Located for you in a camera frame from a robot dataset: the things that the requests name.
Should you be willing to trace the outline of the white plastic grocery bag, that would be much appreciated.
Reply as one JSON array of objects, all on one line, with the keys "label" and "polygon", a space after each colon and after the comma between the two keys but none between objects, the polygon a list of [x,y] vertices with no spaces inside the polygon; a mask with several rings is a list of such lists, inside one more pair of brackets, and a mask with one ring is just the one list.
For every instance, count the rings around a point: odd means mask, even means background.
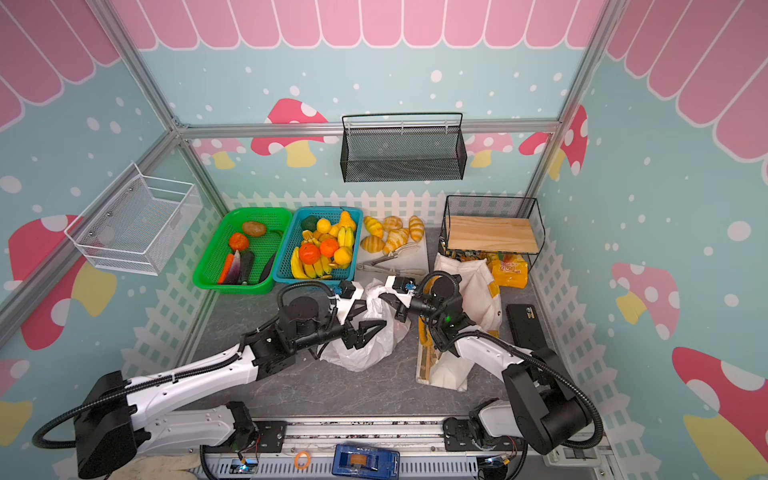
[{"label": "white plastic grocery bag", "polygon": [[395,318],[395,308],[380,298],[384,293],[393,293],[393,290],[380,279],[372,279],[362,294],[366,310],[346,320],[357,333],[365,328],[361,339],[364,345],[357,348],[354,339],[347,347],[342,339],[333,340],[320,354],[321,360],[351,372],[362,372],[393,353],[409,332],[411,321],[401,322]]}]

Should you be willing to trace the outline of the white tote bag yellow handles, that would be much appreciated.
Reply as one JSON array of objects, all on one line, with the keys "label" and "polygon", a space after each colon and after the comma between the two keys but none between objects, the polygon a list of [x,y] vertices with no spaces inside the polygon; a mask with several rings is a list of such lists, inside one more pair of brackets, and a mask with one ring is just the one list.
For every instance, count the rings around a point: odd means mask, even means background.
[{"label": "white tote bag yellow handles", "polygon": [[[502,323],[500,287],[484,260],[460,261],[439,254],[434,269],[458,275],[458,285],[447,283],[449,294],[458,292],[462,306],[450,311],[454,318],[443,318],[440,327],[450,337],[468,327],[481,329],[495,337]],[[455,317],[464,314],[460,320]],[[418,323],[420,345],[416,381],[420,384],[463,392],[474,362],[453,353],[454,347],[442,352],[432,343],[432,337],[423,321]]]}]

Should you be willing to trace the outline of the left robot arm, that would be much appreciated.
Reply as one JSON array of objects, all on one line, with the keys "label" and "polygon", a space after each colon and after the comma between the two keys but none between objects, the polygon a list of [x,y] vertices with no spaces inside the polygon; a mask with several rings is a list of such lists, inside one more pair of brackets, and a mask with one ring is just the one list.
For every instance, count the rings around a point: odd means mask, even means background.
[{"label": "left robot arm", "polygon": [[260,439],[248,408],[229,401],[209,411],[186,405],[219,391],[274,375],[307,350],[320,356],[334,341],[361,350],[383,330],[384,319],[358,320],[367,309],[363,288],[343,281],[291,284],[277,296],[277,313],[216,355],[159,374],[100,377],[85,401],[41,426],[32,437],[45,450],[72,449],[81,479],[106,477],[139,456],[189,448],[247,450]]}]

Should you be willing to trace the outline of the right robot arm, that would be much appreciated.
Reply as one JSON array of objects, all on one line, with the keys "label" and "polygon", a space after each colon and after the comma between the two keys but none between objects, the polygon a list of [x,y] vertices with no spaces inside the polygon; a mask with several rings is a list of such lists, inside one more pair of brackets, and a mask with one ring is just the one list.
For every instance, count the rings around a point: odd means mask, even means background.
[{"label": "right robot arm", "polygon": [[478,435],[519,438],[540,454],[559,446],[598,446],[605,433],[601,415],[560,357],[548,347],[522,348],[483,330],[463,309],[459,280],[445,271],[420,282],[392,275],[380,298],[398,320],[423,319],[435,350],[468,360],[504,383],[508,400],[493,400],[476,413]]}]

